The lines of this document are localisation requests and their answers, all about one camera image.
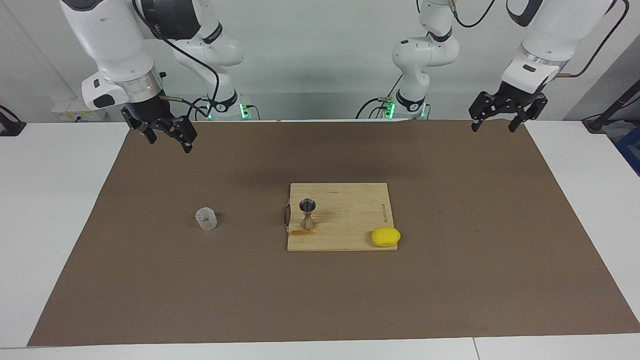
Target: white table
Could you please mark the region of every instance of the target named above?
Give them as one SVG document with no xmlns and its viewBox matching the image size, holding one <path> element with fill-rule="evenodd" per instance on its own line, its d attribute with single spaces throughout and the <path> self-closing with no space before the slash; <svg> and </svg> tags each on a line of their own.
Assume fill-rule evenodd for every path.
<svg viewBox="0 0 640 360">
<path fill-rule="evenodd" d="M 578 122 L 527 128 L 640 318 L 640 178 L 604 135 L 591 135 Z M 127 130 L 125 124 L 30 124 L 17 138 L 0 138 L 0 360 L 640 359 L 638 334 L 23 348 Z"/>
</svg>

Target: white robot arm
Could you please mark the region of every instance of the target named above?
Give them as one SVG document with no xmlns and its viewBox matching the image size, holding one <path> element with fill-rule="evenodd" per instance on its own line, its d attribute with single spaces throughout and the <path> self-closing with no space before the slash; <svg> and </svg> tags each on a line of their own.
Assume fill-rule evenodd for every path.
<svg viewBox="0 0 640 360">
<path fill-rule="evenodd" d="M 83 81 L 83 97 L 91 109 L 125 104 L 122 115 L 132 129 L 154 143 L 153 130 L 178 140 L 185 152 L 197 133 L 187 117 L 175 118 L 163 82 L 145 49 L 136 10 L 156 37 L 176 50 L 181 64 L 205 82 L 214 119 L 245 118 L 240 96 L 224 66 L 237 65 L 243 51 L 223 31 L 212 0 L 60 0 L 76 37 L 98 65 L 98 73 Z"/>
<path fill-rule="evenodd" d="M 520 5 L 519 15 L 512 9 Z M 554 80 L 615 0 L 509 0 L 509 16 L 528 29 L 517 55 L 502 74 L 498 92 L 481 92 L 469 108 L 477 131 L 482 121 L 500 113 L 516 113 L 511 132 L 538 118 L 547 98 L 544 87 Z"/>
<path fill-rule="evenodd" d="M 452 22 L 447 0 L 423 0 L 420 23 L 427 36 L 402 40 L 394 46 L 392 58 L 403 74 L 394 117 L 420 116 L 429 88 L 425 68 L 448 65 L 458 57 L 460 45 L 452 35 Z"/>
</svg>

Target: yellow lemon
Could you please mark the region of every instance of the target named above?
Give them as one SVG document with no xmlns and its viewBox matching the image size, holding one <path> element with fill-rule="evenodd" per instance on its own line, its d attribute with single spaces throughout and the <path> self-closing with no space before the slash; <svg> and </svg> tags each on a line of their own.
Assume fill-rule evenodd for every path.
<svg viewBox="0 0 640 360">
<path fill-rule="evenodd" d="M 376 246 L 391 247 L 400 241 L 400 232 L 393 227 L 381 227 L 371 234 L 371 240 Z"/>
</svg>

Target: cable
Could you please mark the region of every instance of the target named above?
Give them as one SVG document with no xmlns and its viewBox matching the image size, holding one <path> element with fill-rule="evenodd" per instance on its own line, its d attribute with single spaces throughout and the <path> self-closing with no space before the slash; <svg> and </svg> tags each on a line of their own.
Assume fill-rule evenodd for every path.
<svg viewBox="0 0 640 360">
<path fill-rule="evenodd" d="M 593 60 L 596 58 L 596 56 L 598 56 L 598 53 L 600 52 L 600 50 L 602 50 L 602 47 L 607 43 L 607 41 L 609 41 L 609 38 L 611 37 L 611 35 L 613 35 L 613 33 L 618 28 L 618 26 L 620 26 L 622 21 L 625 20 L 625 17 L 627 17 L 627 14 L 629 13 L 629 8 L 630 8 L 629 0 L 622 0 L 622 2 L 625 3 L 625 11 L 620 16 L 620 19 L 618 20 L 618 22 L 613 26 L 613 28 L 611 28 L 610 32 L 607 34 L 604 40 L 602 40 L 602 42 L 600 43 L 600 46 L 598 46 L 598 49 L 596 49 L 595 53 L 593 53 L 593 55 L 591 56 L 591 59 L 589 59 L 589 61 L 587 62 L 587 65 L 584 66 L 584 69 L 577 74 L 558 74 L 559 78 L 577 78 L 578 76 L 584 74 L 585 71 L 587 71 L 587 69 L 591 66 L 591 63 L 593 63 Z"/>
<path fill-rule="evenodd" d="M 360 108 L 360 110 L 358 111 L 358 115 L 356 115 L 356 119 L 360 117 L 360 114 L 364 111 L 364 109 L 367 107 L 367 105 L 369 105 L 372 102 L 376 102 L 376 101 L 380 101 L 380 98 L 374 97 L 373 99 L 367 101 L 364 103 L 364 105 L 362 105 L 362 107 Z"/>
<path fill-rule="evenodd" d="M 202 116 L 204 116 L 204 117 L 208 117 L 208 115 L 207 115 L 204 111 L 202 111 L 202 108 L 199 108 L 199 107 L 198 107 L 196 104 L 194 104 L 193 102 L 189 102 L 189 101 L 187 101 L 187 100 L 185 100 L 185 99 L 182 99 L 182 98 L 179 98 L 179 97 L 178 97 L 178 98 L 176 98 L 176 99 L 180 99 L 180 102 L 181 102 L 181 103 L 189 105 L 189 107 L 190 107 L 191 109 L 194 109 L 195 111 L 197 111 L 197 112 L 198 112 L 199 114 L 201 114 Z"/>
<path fill-rule="evenodd" d="M 427 119 L 429 120 L 429 115 L 431 115 L 431 104 L 425 104 L 425 106 L 429 106 L 429 112 L 427 113 Z"/>
<path fill-rule="evenodd" d="M 256 105 L 247 105 L 246 107 L 255 109 L 255 112 L 258 113 L 258 120 L 262 121 L 262 118 L 260 117 L 260 110 L 258 109 L 258 107 Z"/>
<path fill-rule="evenodd" d="M 201 106 L 200 109 L 207 109 L 207 117 L 209 117 L 209 115 L 211 115 L 211 112 L 213 111 L 213 106 L 209 104 L 207 106 Z"/>
<path fill-rule="evenodd" d="M 209 119 L 209 115 L 211 114 L 211 110 L 212 110 L 211 106 L 209 106 L 208 108 L 206 106 L 198 106 L 198 109 L 208 110 L 207 113 L 206 113 L 206 115 L 207 115 L 206 118 Z M 196 112 L 195 113 L 196 115 L 195 115 L 194 119 L 196 121 L 198 121 L 198 114 L 201 114 L 201 113 L 202 112 Z"/>
<path fill-rule="evenodd" d="M 216 88 L 213 91 L 213 96 L 211 97 L 211 100 L 213 102 L 215 102 L 216 101 L 216 96 L 218 96 L 218 89 L 220 88 L 220 76 L 218 75 L 218 72 L 216 72 L 208 64 L 206 64 L 206 63 L 194 58 L 192 55 L 188 54 L 187 52 L 185 52 L 181 48 L 177 47 L 174 43 L 170 42 L 166 37 L 164 37 L 164 35 L 160 34 L 160 32 L 158 32 L 158 30 L 156 30 L 155 27 L 151 26 L 151 24 L 149 24 L 149 22 L 145 19 L 144 16 L 142 16 L 142 13 L 140 12 L 140 9 L 138 8 L 138 4 L 136 3 L 136 0 L 131 0 L 131 3 L 133 4 L 133 9 L 136 11 L 136 14 L 138 14 L 138 17 L 140 18 L 140 20 L 142 20 L 142 22 L 145 23 L 145 25 L 149 28 L 149 30 L 151 30 L 151 33 L 153 33 L 153 35 L 156 38 L 162 40 L 163 42 L 165 42 L 167 45 L 172 47 L 174 50 L 176 50 L 180 54 L 183 54 L 184 56 L 188 57 L 189 59 L 195 61 L 196 63 L 198 63 L 198 64 L 200 64 L 202 66 L 204 66 L 207 70 L 211 71 L 214 74 L 214 76 L 216 77 Z"/>
<path fill-rule="evenodd" d="M 202 98 L 201 98 L 201 97 L 199 97 L 199 98 L 195 99 L 195 100 L 193 101 L 193 104 L 194 104 L 194 105 L 197 105 L 200 101 L 202 101 Z M 192 107 L 189 107 L 189 111 L 187 111 L 187 119 L 191 117 L 191 112 L 192 112 L 192 111 L 193 111 L 193 108 L 192 108 Z"/>
<path fill-rule="evenodd" d="M 620 106 L 620 109 L 618 109 L 618 111 L 620 111 L 620 110 L 622 110 L 622 109 L 624 109 L 624 108 L 626 108 L 626 107 L 628 107 L 628 106 L 633 105 L 633 103 L 634 103 L 634 102 L 636 102 L 636 101 L 638 101 L 638 100 L 640 100 L 640 96 L 636 97 L 633 101 L 630 101 L 630 102 L 628 102 L 628 103 L 624 104 L 623 106 Z M 586 117 L 586 118 L 584 118 L 584 119 L 582 119 L 582 120 L 580 120 L 580 121 L 589 120 L 589 119 L 591 119 L 591 118 L 593 118 L 593 117 L 598 117 L 598 116 L 600 116 L 600 115 L 602 115 L 602 114 L 604 114 L 604 113 L 599 113 L 599 114 L 596 114 L 596 115 L 592 115 L 592 116 Z"/>
<path fill-rule="evenodd" d="M 6 112 L 7 114 L 11 115 L 13 118 L 15 118 L 15 120 L 17 120 L 18 122 L 22 122 L 22 120 L 20 120 L 20 118 L 18 118 L 18 116 L 16 114 L 13 113 L 13 111 L 5 108 L 4 106 L 0 105 L 0 109 L 4 110 L 4 112 Z"/>
<path fill-rule="evenodd" d="M 369 119 L 371 119 L 371 117 L 373 116 L 373 112 L 374 112 L 374 111 L 376 111 L 376 110 L 377 110 L 377 111 L 378 111 L 378 115 L 379 115 L 379 114 L 380 114 L 380 110 L 384 110 L 384 109 L 386 109 L 386 107 L 384 107 L 384 106 L 380 106 L 379 108 L 375 108 L 375 109 L 371 110 L 371 113 L 369 114 Z"/>
<path fill-rule="evenodd" d="M 393 94 L 394 90 L 396 89 L 396 86 L 398 86 L 398 84 L 400 83 L 400 80 L 402 79 L 402 75 L 400 75 L 400 77 L 398 78 L 398 80 L 396 81 L 396 83 L 394 84 L 394 87 L 391 88 L 391 90 L 389 90 L 389 94 L 387 94 L 387 97 L 391 97 L 391 94 Z M 376 119 L 380 116 L 380 110 L 378 110 L 378 113 L 376 114 Z"/>
<path fill-rule="evenodd" d="M 493 7 L 493 4 L 495 4 L 495 0 L 491 0 L 491 2 L 489 3 L 489 6 L 487 6 L 486 10 L 484 11 L 484 14 L 482 14 L 482 16 L 480 17 L 480 19 L 478 21 L 476 21 L 475 23 L 473 23 L 471 25 L 464 24 L 464 23 L 462 23 L 462 21 L 460 21 L 460 19 L 458 18 L 458 11 L 456 10 L 455 6 L 453 6 L 453 8 L 452 8 L 453 17 L 456 18 L 456 21 L 458 22 L 458 24 L 460 24 L 460 26 L 462 26 L 463 28 L 467 28 L 467 29 L 474 28 L 478 24 L 480 24 L 482 22 L 482 20 L 484 20 L 486 15 L 489 13 L 491 8 Z"/>
</svg>

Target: brown paper mat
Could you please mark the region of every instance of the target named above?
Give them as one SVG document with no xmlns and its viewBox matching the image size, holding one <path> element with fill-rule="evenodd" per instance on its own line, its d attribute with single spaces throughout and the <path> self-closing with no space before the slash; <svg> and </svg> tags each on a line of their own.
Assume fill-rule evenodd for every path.
<svg viewBox="0 0 640 360">
<path fill-rule="evenodd" d="M 197 124 L 190 155 L 129 133 L 29 346 L 640 332 L 506 125 Z M 293 182 L 388 183 L 399 250 L 287 252 Z"/>
</svg>

